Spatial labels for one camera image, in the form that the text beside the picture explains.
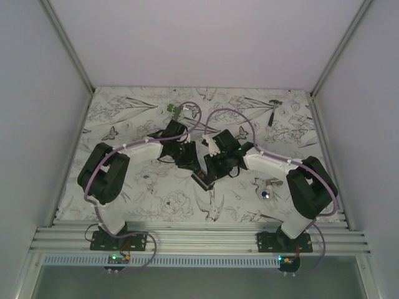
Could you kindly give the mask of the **black fuse box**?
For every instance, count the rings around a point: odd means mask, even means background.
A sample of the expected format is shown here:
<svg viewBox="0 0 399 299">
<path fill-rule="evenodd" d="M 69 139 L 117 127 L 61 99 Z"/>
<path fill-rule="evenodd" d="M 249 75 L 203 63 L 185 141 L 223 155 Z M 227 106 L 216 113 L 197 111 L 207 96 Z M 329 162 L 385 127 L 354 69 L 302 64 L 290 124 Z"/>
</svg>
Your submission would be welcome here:
<svg viewBox="0 0 399 299">
<path fill-rule="evenodd" d="M 206 177 L 201 178 L 197 174 L 193 173 L 191 178 L 204 190 L 210 191 L 214 188 L 214 182 L 209 183 Z"/>
</svg>

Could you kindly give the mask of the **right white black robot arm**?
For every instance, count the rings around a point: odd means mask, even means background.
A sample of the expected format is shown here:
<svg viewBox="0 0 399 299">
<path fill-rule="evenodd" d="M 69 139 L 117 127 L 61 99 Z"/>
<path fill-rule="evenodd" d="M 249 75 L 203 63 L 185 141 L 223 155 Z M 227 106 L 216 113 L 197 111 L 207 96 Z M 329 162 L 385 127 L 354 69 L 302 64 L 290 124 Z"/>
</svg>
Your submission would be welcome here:
<svg viewBox="0 0 399 299">
<path fill-rule="evenodd" d="M 228 130 L 214 137 L 203 134 L 202 139 L 211 162 L 208 174 L 237 166 L 266 173 L 289 188 L 294 208 L 279 228 L 276 244 L 280 250 L 292 251 L 299 243 L 298 237 L 316 218 L 337 212 L 338 190 L 317 158 L 300 160 L 274 154 L 262 149 L 255 138 L 242 145 Z"/>
</svg>

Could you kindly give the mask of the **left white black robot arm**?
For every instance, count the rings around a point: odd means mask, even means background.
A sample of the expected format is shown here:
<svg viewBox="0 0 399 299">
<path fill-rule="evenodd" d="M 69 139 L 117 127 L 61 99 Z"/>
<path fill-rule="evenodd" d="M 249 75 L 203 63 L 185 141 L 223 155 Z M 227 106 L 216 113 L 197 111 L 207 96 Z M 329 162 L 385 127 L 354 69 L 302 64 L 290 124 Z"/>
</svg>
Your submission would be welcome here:
<svg viewBox="0 0 399 299">
<path fill-rule="evenodd" d="M 116 198 L 122 191 L 130 160 L 141 163 L 161 158 L 164 155 L 175 157 L 177 162 L 188 158 L 191 147 L 191 132 L 178 121 L 171 120 L 164 130 L 146 138 L 112 147 L 99 143 L 91 152 L 77 178 L 78 185 L 84 191 L 84 201 L 93 205 L 99 228 L 105 233 L 105 243 L 113 250 L 126 246 L 127 226 Z"/>
</svg>

